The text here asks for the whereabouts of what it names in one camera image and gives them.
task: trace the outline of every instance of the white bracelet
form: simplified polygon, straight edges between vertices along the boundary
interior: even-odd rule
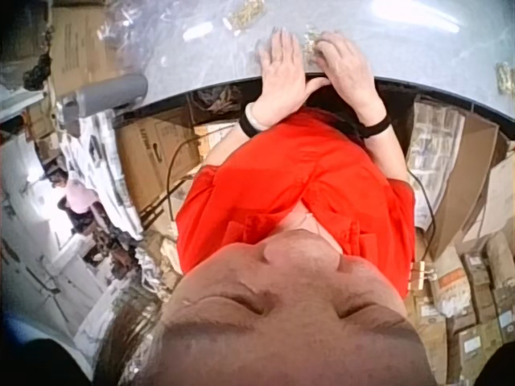
[[[261,125],[258,121],[256,121],[256,118],[254,118],[252,115],[252,106],[254,106],[254,102],[249,103],[247,107],[245,107],[245,115],[247,116],[249,123],[258,131],[269,129],[270,126]]]

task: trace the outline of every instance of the white label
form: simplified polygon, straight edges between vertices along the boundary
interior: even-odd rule
[[[501,328],[505,328],[513,321],[512,311],[506,311],[502,315],[499,315],[499,325]]]
[[[478,256],[470,256],[468,258],[468,261],[470,261],[470,264],[472,265],[482,265],[483,261],[481,261],[481,258]]]
[[[476,336],[473,339],[469,339],[465,344],[463,345],[465,348],[465,354],[468,354],[470,351],[477,350],[481,347],[481,337]]]
[[[427,316],[437,316],[439,314],[435,306],[422,306],[420,307],[420,312],[422,313],[423,318]]]

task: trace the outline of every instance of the red shirt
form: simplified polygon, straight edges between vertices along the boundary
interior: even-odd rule
[[[345,254],[375,264],[406,296],[413,191],[386,179],[363,148],[317,118],[297,113],[222,166],[200,171],[177,215],[184,273],[227,244],[263,240],[302,201]]]

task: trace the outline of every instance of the nose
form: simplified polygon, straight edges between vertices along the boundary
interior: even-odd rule
[[[336,271],[341,255],[323,237],[304,229],[264,240],[264,258],[279,268]]]

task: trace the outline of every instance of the electrical cord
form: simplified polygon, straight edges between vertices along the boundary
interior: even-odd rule
[[[199,141],[200,139],[205,138],[205,137],[207,137],[209,135],[218,133],[218,132],[223,131],[223,130],[231,129],[232,127],[234,127],[234,125],[228,125],[228,126],[225,126],[225,127],[221,127],[219,129],[213,130],[211,133],[206,133],[206,134],[203,134],[203,135],[195,135],[195,137],[189,138],[189,139],[187,139],[185,141],[182,141],[180,143],[179,147],[174,152],[174,155],[171,157],[170,164],[168,165],[168,173],[167,173],[167,202],[168,202],[168,214],[170,215],[170,220],[172,220],[172,221],[174,220],[174,214],[173,214],[173,212],[171,210],[170,177],[171,177],[171,170],[172,170],[172,168],[174,166],[174,163],[175,163],[175,160],[177,159],[177,156],[179,155],[180,150],[183,148],[183,146],[187,145],[190,142]]]
[[[431,233],[431,237],[429,238],[429,241],[427,242],[426,250],[424,251],[424,254],[422,255],[421,261],[423,261],[426,258],[427,253],[429,252],[429,248],[433,242],[433,239],[435,238],[435,234],[436,234],[435,214],[433,212],[433,207],[431,206],[429,198],[427,197],[427,193],[426,193],[426,189],[424,188],[424,185],[420,182],[420,179],[418,179],[418,177],[411,172],[410,169],[408,169],[408,173],[410,173],[411,177],[413,177],[414,180],[417,182],[417,184],[420,185],[420,187],[422,188],[422,193],[424,194],[424,199],[426,199],[426,204],[427,204],[427,207],[429,208],[429,214],[431,215],[431,222],[429,224],[429,227],[431,225],[433,226],[433,232]]]
[[[200,139],[202,138],[206,138],[207,136],[209,135],[212,135],[212,134],[215,134],[215,133],[219,133],[220,131],[223,131],[223,130],[227,130],[227,129],[230,129],[234,127],[234,125],[229,125],[229,126],[225,126],[225,127],[222,127],[220,129],[216,129],[214,131],[212,131],[211,133],[206,133],[206,134],[203,134],[203,135],[196,135],[195,137],[193,138],[189,138],[187,139],[186,141],[183,141],[181,142],[181,144],[179,145],[179,147],[177,148],[177,150],[174,152],[174,155],[173,157],[171,158],[170,160],[170,164],[168,165],[168,173],[167,173],[167,202],[168,202],[168,214],[170,215],[170,219],[173,221],[174,220],[174,216],[173,216],[173,212],[171,210],[171,193],[170,193],[170,177],[171,177],[171,170],[174,166],[174,163],[175,163],[175,160],[177,159],[177,156],[179,155],[179,152],[180,150],[185,146],[187,145],[188,143],[190,142],[194,142],[194,141],[199,141]],[[426,250],[424,251],[424,254],[422,255],[422,260],[424,260],[427,256],[427,254],[429,253],[429,248],[431,246],[431,244],[433,243],[433,239],[435,238],[435,234],[436,234],[436,223],[435,223],[435,214],[433,212],[433,207],[431,206],[431,203],[430,203],[430,200],[429,198],[427,197],[427,193],[426,193],[426,188],[424,187],[424,185],[422,184],[422,182],[420,181],[420,179],[418,179],[418,177],[416,175],[414,175],[410,169],[408,169],[408,173],[410,173],[411,177],[414,178],[414,180],[417,182],[417,184],[422,188],[422,193],[424,194],[424,199],[426,200],[426,204],[427,204],[427,207],[429,208],[429,213],[431,215],[431,222],[429,224],[429,227],[428,229],[431,227],[431,225],[433,226],[433,232],[431,233],[431,237],[429,239],[429,241],[427,242],[427,246],[426,246]]]

